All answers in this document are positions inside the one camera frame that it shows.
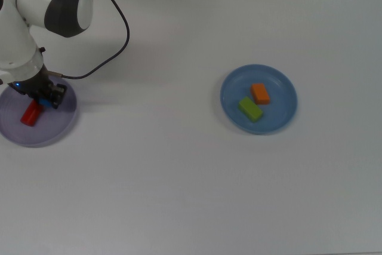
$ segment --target table surface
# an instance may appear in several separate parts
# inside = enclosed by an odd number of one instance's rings
[[[70,82],[79,118],[40,149],[0,138],[0,253],[313,254],[382,250],[382,0],[117,0],[123,54]],[[123,44],[109,0],[49,69],[87,72]],[[233,69],[286,74],[299,107],[271,136],[236,128]]]

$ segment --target green block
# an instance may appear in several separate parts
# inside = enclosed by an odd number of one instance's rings
[[[249,97],[245,97],[239,102],[239,110],[252,122],[258,121],[263,115],[263,111]]]

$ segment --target wire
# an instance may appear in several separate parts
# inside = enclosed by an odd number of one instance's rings
[[[80,79],[84,79],[88,76],[90,76],[91,74],[93,74],[95,71],[97,71],[99,68],[103,67],[105,64],[107,64],[108,62],[110,62],[111,60],[117,58],[117,56],[120,55],[120,53],[123,52],[123,50],[126,48],[127,44],[129,43],[129,40],[130,40],[130,28],[129,28],[129,24],[127,23],[127,20],[126,20],[126,17],[124,16],[124,13],[122,12],[122,10],[120,9],[120,7],[118,6],[118,4],[115,2],[115,0],[111,0],[111,2],[114,4],[115,8],[118,10],[118,13],[119,15],[121,15],[124,23],[125,23],[125,26],[126,26],[126,31],[127,31],[127,35],[126,35],[126,41],[125,41],[125,44],[122,46],[122,48],[117,52],[115,53],[112,57],[108,58],[107,60],[105,60],[104,62],[102,62],[101,64],[99,64],[97,67],[95,67],[92,71],[86,73],[85,75],[82,75],[82,76],[66,76],[66,75],[62,75],[61,77],[64,78],[64,79],[71,79],[71,80],[80,80]]]

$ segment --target purple plate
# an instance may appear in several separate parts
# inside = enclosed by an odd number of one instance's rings
[[[51,78],[64,84],[67,91],[57,110],[45,107],[34,127],[20,122],[32,99],[8,87],[0,95],[0,133],[13,143],[40,148],[58,141],[72,127],[76,118],[77,98],[73,88],[61,78]]]

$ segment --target plate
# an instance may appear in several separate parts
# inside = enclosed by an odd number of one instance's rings
[[[263,83],[270,97],[268,105],[259,105],[263,116],[251,122],[239,109],[246,96],[253,100],[251,85]],[[297,110],[297,93],[292,82],[275,68],[251,64],[232,71],[220,90],[220,102],[228,118],[239,128],[253,134],[269,134],[285,127]]]
[[[58,141],[73,126],[77,99],[73,88],[61,78],[51,78],[55,84],[67,86],[57,110],[45,108],[34,127],[20,122],[32,99],[7,87],[0,96],[0,133],[17,145],[40,148]]]

